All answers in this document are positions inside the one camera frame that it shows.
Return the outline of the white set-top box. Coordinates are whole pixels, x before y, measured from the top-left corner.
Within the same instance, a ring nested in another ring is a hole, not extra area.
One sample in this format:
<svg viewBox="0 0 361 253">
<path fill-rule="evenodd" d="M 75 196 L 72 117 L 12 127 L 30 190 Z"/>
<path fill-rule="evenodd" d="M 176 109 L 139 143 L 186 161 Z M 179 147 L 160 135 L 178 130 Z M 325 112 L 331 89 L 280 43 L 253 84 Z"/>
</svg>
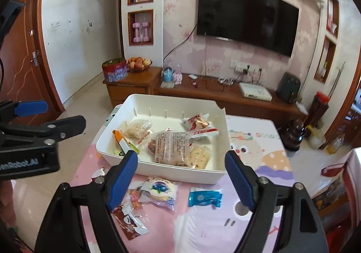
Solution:
<svg viewBox="0 0 361 253">
<path fill-rule="evenodd" d="M 240 82 L 239 89 L 244 98 L 256 99 L 256 100 L 267 101 L 267 102 L 272 101 L 272 95 L 263 86 Z"/>
</svg>

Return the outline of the brown date bar pack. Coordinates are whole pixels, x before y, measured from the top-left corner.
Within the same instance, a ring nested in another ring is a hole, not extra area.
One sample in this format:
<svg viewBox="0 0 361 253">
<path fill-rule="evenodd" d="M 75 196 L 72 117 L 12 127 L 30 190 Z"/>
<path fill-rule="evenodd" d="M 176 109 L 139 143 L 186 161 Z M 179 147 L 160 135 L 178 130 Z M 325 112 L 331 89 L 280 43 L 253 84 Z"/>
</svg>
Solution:
<svg viewBox="0 0 361 253">
<path fill-rule="evenodd" d="M 131 204 L 121 204 L 112 211 L 124 235 L 128 240 L 133 240 L 142 235 L 148 234 L 148 228 L 133 214 Z"/>
</svg>

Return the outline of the small clear candy pack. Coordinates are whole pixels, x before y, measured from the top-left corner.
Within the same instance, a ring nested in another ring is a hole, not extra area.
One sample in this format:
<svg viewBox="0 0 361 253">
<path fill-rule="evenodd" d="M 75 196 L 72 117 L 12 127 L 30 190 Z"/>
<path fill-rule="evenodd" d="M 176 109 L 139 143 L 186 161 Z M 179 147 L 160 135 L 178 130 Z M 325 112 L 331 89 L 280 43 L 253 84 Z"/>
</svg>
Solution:
<svg viewBox="0 0 361 253">
<path fill-rule="evenodd" d="M 141 187 L 143 182 L 134 181 L 131 183 L 128 189 L 127 200 L 131 205 L 132 210 L 140 210 L 142 208 L 142 203 L 139 201 L 141 197 Z"/>
</svg>

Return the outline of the large clear printed biscuit bag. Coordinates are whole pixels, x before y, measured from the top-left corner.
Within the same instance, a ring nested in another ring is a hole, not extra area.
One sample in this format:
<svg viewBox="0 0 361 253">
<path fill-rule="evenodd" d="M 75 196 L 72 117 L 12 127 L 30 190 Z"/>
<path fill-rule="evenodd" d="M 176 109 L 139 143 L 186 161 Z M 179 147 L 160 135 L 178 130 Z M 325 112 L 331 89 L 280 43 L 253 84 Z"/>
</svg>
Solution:
<svg viewBox="0 0 361 253">
<path fill-rule="evenodd" d="M 188 167 L 190 136 L 183 131 L 157 133 L 155 162 L 170 166 Z"/>
</svg>

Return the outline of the green snack packet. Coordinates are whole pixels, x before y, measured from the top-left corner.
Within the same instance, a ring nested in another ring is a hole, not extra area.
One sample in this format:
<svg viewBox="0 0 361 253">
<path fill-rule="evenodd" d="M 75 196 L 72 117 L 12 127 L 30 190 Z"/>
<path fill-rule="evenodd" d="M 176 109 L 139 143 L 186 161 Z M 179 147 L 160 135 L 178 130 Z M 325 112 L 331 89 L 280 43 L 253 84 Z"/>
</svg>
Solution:
<svg viewBox="0 0 361 253">
<path fill-rule="evenodd" d="M 116 156 L 124 156 L 124 152 L 122 150 L 116 150 L 113 152 L 113 154 Z"/>
</svg>

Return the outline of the puffed rice cake pack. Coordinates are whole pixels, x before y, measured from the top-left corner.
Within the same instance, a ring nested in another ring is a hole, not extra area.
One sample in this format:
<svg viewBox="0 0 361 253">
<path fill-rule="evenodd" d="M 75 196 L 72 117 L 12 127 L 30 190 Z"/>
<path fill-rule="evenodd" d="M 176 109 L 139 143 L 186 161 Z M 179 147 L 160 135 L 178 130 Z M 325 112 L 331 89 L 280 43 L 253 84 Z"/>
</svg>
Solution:
<svg viewBox="0 0 361 253">
<path fill-rule="evenodd" d="M 150 120 L 136 119 L 122 128 L 121 132 L 127 137 L 141 139 L 147 135 L 151 128 L 152 122 Z"/>
</svg>

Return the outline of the blueberry pastry pack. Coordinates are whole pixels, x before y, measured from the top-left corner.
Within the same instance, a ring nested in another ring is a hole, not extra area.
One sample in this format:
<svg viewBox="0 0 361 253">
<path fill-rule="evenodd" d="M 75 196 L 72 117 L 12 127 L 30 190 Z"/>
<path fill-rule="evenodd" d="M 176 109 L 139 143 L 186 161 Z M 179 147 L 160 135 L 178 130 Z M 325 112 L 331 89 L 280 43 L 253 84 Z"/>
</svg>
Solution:
<svg viewBox="0 0 361 253">
<path fill-rule="evenodd" d="M 139 191 L 139 202 L 152 203 L 156 206 L 174 211 L 178 185 L 172 181 L 149 177 Z"/>
</svg>

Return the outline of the red round tin box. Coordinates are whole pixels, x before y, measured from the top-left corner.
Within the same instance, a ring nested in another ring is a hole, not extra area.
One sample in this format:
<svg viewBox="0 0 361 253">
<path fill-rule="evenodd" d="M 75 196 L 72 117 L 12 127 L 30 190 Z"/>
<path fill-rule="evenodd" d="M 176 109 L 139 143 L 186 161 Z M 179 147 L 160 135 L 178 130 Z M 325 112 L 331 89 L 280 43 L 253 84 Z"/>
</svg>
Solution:
<svg viewBox="0 0 361 253">
<path fill-rule="evenodd" d="M 127 77 L 127 61 L 125 59 L 110 59 L 102 63 L 103 75 L 106 82 L 119 82 Z"/>
</svg>

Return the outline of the red white triangular snack pack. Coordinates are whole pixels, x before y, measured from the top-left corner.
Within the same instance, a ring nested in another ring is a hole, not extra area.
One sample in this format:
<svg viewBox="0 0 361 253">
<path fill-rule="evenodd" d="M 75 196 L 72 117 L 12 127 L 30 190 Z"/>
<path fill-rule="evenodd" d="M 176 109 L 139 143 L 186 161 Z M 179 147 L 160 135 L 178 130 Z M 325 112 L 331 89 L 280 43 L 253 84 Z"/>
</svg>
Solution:
<svg viewBox="0 0 361 253">
<path fill-rule="evenodd" d="M 209 121 L 208 113 L 200 113 L 190 118 L 183 118 L 181 125 L 191 139 L 202 139 L 219 134 L 219 130 Z"/>
</svg>

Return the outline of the clear nut candy pack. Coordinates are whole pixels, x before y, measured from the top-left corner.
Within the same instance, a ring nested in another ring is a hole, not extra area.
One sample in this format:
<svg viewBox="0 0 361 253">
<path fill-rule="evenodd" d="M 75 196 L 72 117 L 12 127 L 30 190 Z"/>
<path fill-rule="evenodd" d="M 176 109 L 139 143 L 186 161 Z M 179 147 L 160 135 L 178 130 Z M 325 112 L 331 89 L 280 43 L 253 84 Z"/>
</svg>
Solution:
<svg viewBox="0 0 361 253">
<path fill-rule="evenodd" d="M 143 151 L 148 151 L 150 154 L 155 154 L 156 149 L 156 133 L 153 133 L 151 130 L 146 132 L 145 136 L 139 141 L 139 149 Z"/>
</svg>

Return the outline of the orange white snack stick pack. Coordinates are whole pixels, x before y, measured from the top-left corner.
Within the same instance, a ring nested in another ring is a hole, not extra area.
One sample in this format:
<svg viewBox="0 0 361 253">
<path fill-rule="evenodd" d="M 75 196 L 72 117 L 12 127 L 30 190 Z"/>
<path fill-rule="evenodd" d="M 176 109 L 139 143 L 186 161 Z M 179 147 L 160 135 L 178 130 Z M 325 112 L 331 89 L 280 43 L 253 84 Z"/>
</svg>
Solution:
<svg viewBox="0 0 361 253">
<path fill-rule="evenodd" d="M 113 135 L 120 148 L 119 156 L 125 156 L 129 151 L 134 151 L 136 154 L 139 154 L 139 149 L 129 142 L 120 131 L 113 130 Z"/>
</svg>

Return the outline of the blue foil candy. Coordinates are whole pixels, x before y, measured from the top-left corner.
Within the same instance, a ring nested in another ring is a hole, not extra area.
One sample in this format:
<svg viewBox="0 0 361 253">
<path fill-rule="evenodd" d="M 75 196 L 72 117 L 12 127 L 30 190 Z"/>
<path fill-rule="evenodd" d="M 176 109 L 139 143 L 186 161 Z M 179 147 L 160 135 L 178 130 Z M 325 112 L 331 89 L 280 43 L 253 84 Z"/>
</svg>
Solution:
<svg viewBox="0 0 361 253">
<path fill-rule="evenodd" d="M 221 189 L 209 190 L 200 187 L 191 187 L 188 196 L 188 207 L 214 206 L 220 208 L 222 204 L 223 191 Z"/>
</svg>

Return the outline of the rice cracker clear pack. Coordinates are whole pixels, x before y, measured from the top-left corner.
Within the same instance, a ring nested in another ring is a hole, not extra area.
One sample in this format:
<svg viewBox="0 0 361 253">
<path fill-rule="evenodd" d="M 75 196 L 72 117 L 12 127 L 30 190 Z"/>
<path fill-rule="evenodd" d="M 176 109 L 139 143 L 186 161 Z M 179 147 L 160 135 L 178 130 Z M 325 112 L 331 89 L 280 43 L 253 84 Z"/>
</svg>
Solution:
<svg viewBox="0 0 361 253">
<path fill-rule="evenodd" d="M 207 146 L 195 145 L 190 150 L 188 166 L 193 169 L 205 169 L 211 155 L 211 150 Z"/>
</svg>

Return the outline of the black wall television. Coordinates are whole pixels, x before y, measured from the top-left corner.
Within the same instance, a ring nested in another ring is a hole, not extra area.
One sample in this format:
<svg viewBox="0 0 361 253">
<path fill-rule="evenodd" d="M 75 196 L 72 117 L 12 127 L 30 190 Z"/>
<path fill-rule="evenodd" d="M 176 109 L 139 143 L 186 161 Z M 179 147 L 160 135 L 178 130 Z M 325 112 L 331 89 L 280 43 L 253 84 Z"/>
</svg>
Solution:
<svg viewBox="0 0 361 253">
<path fill-rule="evenodd" d="M 292 55 L 299 9 L 283 0 L 198 0 L 197 35 Z"/>
</svg>

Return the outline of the blue snow globe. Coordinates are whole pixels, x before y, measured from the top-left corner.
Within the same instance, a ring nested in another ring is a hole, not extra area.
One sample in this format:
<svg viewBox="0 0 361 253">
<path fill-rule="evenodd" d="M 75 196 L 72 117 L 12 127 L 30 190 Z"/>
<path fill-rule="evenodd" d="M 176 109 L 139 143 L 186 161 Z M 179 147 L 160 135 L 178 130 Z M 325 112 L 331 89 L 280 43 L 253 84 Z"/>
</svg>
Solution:
<svg viewBox="0 0 361 253">
<path fill-rule="evenodd" d="M 164 67 L 162 70 L 162 81 L 172 82 L 173 81 L 173 69 L 171 67 Z"/>
</svg>

